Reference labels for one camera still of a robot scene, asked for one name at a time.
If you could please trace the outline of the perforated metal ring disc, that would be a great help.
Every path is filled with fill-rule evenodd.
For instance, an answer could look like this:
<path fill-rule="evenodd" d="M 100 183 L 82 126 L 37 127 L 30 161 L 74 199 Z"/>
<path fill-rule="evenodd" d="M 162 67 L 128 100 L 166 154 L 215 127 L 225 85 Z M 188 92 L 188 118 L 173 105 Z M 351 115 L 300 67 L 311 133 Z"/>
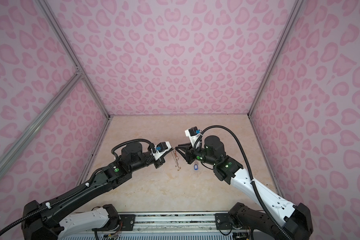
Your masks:
<path fill-rule="evenodd" d="M 179 165 L 179 157 L 177 156 L 177 152 L 175 150 L 172 151 L 172 156 L 173 156 L 174 161 L 175 161 L 175 168 L 177 169 L 177 171 L 180 171 L 181 167 Z"/>

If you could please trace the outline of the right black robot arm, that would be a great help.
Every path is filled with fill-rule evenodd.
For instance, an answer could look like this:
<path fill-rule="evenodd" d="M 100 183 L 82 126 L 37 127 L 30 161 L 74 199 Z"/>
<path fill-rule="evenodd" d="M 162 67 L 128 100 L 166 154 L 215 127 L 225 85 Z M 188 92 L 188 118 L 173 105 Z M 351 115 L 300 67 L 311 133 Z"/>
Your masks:
<path fill-rule="evenodd" d="M 267 186 L 250 177 L 249 170 L 226 154 L 223 142 L 217 136 L 208 136 L 201 147 L 192 140 L 181 144 L 176 151 L 188 164 L 199 161 L 209 164 L 215 176 L 237 188 L 262 210 L 256 211 L 236 203 L 228 212 L 235 227 L 248 227 L 263 232 L 275 240 L 308 240 L 313 233 L 310 209 L 282 198 Z"/>

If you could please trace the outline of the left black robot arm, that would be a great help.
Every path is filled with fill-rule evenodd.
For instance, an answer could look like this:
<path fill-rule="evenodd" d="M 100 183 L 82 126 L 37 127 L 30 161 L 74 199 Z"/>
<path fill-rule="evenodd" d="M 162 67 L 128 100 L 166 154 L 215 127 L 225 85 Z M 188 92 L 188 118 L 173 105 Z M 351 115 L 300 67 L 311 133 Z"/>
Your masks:
<path fill-rule="evenodd" d="M 38 203 L 24 206 L 23 216 L 0 230 L 0 237 L 21 225 L 26 240 L 61 240 L 87 229 L 114 230 L 120 226 L 120 216 L 111 204 L 93 212 L 75 214 L 75 210 L 92 199 L 118 188 L 132 178 L 133 172 L 154 165 L 159 168 L 165 156 L 173 151 L 169 142 L 154 145 L 145 139 L 126 141 L 115 146 L 111 153 L 115 160 L 96 169 L 91 177 L 72 190 Z"/>

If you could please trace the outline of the left diagonal aluminium strut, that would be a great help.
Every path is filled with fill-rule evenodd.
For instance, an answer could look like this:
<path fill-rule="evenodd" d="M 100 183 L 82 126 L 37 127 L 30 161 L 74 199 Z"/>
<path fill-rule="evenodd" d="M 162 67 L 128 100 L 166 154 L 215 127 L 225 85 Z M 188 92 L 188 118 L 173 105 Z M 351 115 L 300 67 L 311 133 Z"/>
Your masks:
<path fill-rule="evenodd" d="M 19 155 L 24 151 L 31 141 L 36 137 L 67 96 L 82 79 L 82 72 L 75 73 L 66 85 L 54 96 L 41 113 L 28 125 L 20 137 L 8 148 L 0 158 L 0 180 L 9 171 Z"/>

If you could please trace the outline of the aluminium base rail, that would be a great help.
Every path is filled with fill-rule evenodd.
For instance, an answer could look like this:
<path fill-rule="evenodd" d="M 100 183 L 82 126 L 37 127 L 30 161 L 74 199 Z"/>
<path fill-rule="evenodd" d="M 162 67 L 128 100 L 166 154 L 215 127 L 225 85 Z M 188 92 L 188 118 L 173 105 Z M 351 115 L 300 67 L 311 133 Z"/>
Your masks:
<path fill-rule="evenodd" d="M 121 213 L 120 230 L 84 230 L 64 240 L 249 240 L 227 212 Z"/>

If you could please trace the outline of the left corner aluminium post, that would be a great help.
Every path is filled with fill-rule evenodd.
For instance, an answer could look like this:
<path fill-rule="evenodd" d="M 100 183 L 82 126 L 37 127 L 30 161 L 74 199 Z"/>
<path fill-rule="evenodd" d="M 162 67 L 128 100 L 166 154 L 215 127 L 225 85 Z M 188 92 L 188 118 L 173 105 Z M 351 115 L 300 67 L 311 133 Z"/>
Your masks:
<path fill-rule="evenodd" d="M 54 31 L 57 39 L 59 40 L 62 48 L 64 49 L 65 53 L 73 63 L 75 69 L 79 73 L 79 75 L 82 76 L 82 79 L 89 90 L 90 94 L 94 98 L 96 104 L 100 108 L 103 115 L 106 117 L 107 120 L 111 118 L 110 113 L 107 111 L 105 104 L 100 98 L 100 95 L 97 93 L 97 91 L 94 88 L 94 85 L 91 83 L 90 78 L 88 77 L 86 71 L 84 70 L 83 65 L 81 64 L 78 55 L 76 54 L 72 44 L 70 43 L 69 39 L 67 38 L 66 34 L 64 33 L 56 15 L 51 9 L 51 6 L 49 5 L 48 1 L 45 0 L 36 0 L 34 1 L 39 9 L 41 10 L 41 13 L 46 18 L 46 21 L 50 25 L 51 29 Z"/>

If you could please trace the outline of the corner aluminium post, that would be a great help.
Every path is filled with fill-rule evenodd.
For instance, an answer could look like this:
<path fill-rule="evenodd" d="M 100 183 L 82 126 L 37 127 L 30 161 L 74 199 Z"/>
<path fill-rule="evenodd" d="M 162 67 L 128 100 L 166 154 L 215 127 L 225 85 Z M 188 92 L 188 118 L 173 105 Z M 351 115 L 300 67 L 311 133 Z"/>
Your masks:
<path fill-rule="evenodd" d="M 83 65 L 81 64 L 78 55 L 76 54 L 72 44 L 70 43 L 69 39 L 67 38 L 66 34 L 64 33 L 56 15 L 51 9 L 51 6 L 49 5 L 48 1 L 45 0 L 36 0 L 34 1 L 39 9 L 41 10 L 41 13 L 46 18 L 46 21 L 50 25 L 51 29 L 54 31 L 57 39 L 59 40 L 62 48 L 64 49 L 65 53 L 73 63 L 75 69 L 79 73 L 79 75 L 82 76 L 82 79 L 89 90 L 90 94 L 94 98 L 96 104 L 100 108 L 103 115 L 106 117 L 107 120 L 111 118 L 110 113 L 107 111 L 105 104 L 100 98 L 100 95 L 97 93 L 97 91 L 94 88 L 94 85 L 91 83 L 90 78 L 88 77 L 86 71 L 84 70 Z"/>
<path fill-rule="evenodd" d="M 249 119 L 251 119 L 252 116 L 254 115 L 255 109 L 256 109 L 258 102 L 260 100 L 260 97 L 264 91 L 266 83 L 269 80 L 271 73 L 273 72 L 275 66 L 277 65 L 277 62 L 288 42 L 289 37 L 292 34 L 292 31 L 302 13 L 302 11 L 304 10 L 305 5 L 306 5 L 306 1 L 304 1 L 304 0 L 297 0 L 294 2 L 291 13 L 290 13 L 289 17 L 287 18 L 286 25 L 283 28 L 283 31 L 281 32 L 279 39 L 277 40 L 275 50 L 274 50 L 274 52 L 271 56 L 271 59 L 267 65 L 266 71 L 263 75 L 263 78 L 260 82 L 259 88 L 254 97 L 254 101 L 248 112 Z"/>

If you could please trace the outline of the right corner aluminium post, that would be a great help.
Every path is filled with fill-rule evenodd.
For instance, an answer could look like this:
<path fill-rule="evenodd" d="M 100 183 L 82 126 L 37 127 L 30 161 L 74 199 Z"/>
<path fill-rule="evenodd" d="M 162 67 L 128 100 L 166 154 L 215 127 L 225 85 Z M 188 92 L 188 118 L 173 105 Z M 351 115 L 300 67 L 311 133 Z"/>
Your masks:
<path fill-rule="evenodd" d="M 302 11 L 304 10 L 305 5 L 306 5 L 306 1 L 304 1 L 304 0 L 297 0 L 294 2 L 291 13 L 290 13 L 289 17 L 287 18 L 286 25 L 283 28 L 283 31 L 281 32 L 279 39 L 277 40 L 275 50 L 274 50 L 274 52 L 271 56 L 271 59 L 267 65 L 266 71 L 263 75 L 263 78 L 260 82 L 259 88 L 254 97 L 254 101 L 248 112 L 249 119 L 251 119 L 252 116 L 254 115 L 255 109 L 256 109 L 258 102 L 260 100 L 260 97 L 264 91 L 266 83 L 269 80 L 271 73 L 273 72 L 275 66 L 277 65 L 277 62 L 288 42 L 289 37 L 292 34 L 292 31 L 302 13 Z"/>

